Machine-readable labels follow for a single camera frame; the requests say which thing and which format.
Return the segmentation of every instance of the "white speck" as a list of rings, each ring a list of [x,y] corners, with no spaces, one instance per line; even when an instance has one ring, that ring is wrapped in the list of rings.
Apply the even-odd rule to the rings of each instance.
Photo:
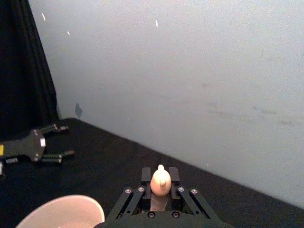
[[[46,17],[44,16],[43,13],[41,13],[42,17],[43,17],[43,20],[46,21]]]

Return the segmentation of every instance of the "black table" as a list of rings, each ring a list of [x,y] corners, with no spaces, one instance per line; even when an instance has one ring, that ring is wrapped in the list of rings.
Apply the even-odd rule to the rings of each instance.
[[[142,167],[177,167],[181,183],[197,187],[218,216],[236,227],[304,227],[304,210],[238,185],[77,119],[63,120],[68,135],[47,138],[48,152],[75,150],[62,165],[30,162],[5,166],[0,182],[0,227],[15,227],[35,208],[57,197],[96,199],[105,216],[124,187],[141,183]]]

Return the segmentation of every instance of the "screw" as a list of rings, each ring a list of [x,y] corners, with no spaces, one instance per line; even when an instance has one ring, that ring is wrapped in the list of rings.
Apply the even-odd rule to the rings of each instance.
[[[198,193],[198,190],[197,190],[197,189],[191,189],[191,192],[192,192],[193,194],[196,194],[196,193]]]
[[[125,191],[124,191],[125,193],[127,193],[127,194],[129,194],[129,193],[131,193],[132,192],[132,190],[130,189],[130,188],[127,188],[127,189],[125,189]]]
[[[172,217],[177,219],[180,217],[180,214],[177,211],[172,212]]]
[[[154,213],[153,211],[150,211],[150,212],[148,213],[148,217],[149,217],[149,218],[154,218],[154,217],[155,217],[155,213]]]
[[[180,187],[178,188],[178,191],[185,191],[185,189],[184,189],[184,187],[180,186]]]

